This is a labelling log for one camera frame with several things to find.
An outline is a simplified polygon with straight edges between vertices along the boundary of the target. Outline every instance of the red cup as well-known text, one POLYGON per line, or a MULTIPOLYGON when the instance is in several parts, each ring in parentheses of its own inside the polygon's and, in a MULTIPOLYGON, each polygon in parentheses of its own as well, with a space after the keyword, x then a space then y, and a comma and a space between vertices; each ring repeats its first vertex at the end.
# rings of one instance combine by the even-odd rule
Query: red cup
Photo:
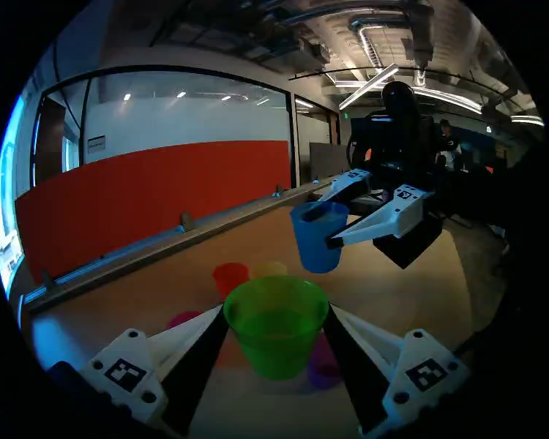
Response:
POLYGON ((188 322, 192 318, 196 318, 198 315, 201 315, 199 311, 181 312, 169 320, 169 323, 167 323, 167 329, 171 329, 175 326, 179 326, 181 323, 188 322))
POLYGON ((234 288, 250 280, 248 267, 238 262, 223 263, 214 270, 214 280, 222 299, 225 300, 234 288))

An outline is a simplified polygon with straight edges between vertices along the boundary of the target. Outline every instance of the green cup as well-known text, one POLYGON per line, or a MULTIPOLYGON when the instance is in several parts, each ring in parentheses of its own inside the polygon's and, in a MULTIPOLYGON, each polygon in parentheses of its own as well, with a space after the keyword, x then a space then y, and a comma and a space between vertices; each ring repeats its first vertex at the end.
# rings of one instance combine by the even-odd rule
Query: green cup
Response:
POLYGON ((259 375, 297 376, 309 361, 329 303, 317 285, 292 276, 250 280, 230 293, 225 319, 259 375))

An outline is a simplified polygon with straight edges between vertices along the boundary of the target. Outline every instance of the sign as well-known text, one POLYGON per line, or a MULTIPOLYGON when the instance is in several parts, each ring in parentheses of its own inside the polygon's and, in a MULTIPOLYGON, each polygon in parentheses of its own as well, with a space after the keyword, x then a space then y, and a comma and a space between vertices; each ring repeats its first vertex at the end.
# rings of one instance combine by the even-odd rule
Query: sign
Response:
POLYGON ((119 359, 104 375, 124 390, 132 391, 142 381, 146 371, 124 359, 119 359))
POLYGON ((405 373, 420 391, 431 389, 447 376, 445 369, 434 359, 423 361, 405 373))
POLYGON ((105 136, 101 135, 96 138, 87 140, 87 153, 91 154, 96 151, 103 151, 105 149, 105 136))

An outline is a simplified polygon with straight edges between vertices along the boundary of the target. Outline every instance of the purple cup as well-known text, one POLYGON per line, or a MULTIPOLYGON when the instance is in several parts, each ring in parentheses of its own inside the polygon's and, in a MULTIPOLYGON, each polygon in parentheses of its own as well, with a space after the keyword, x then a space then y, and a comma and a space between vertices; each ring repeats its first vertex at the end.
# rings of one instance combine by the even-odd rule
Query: purple cup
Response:
POLYGON ((307 377, 317 389, 327 390, 342 380, 340 368, 335 361, 327 337, 320 333, 307 365, 307 377))

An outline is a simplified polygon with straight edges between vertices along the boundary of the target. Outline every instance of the yellow cup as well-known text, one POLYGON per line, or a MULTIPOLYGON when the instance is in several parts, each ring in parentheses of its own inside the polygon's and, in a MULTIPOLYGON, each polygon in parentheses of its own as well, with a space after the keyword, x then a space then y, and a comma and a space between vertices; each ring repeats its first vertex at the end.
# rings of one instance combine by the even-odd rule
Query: yellow cup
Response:
POLYGON ((267 276, 286 276, 288 274, 287 266, 284 263, 270 260, 263 262, 250 270, 250 279, 258 279, 267 276))

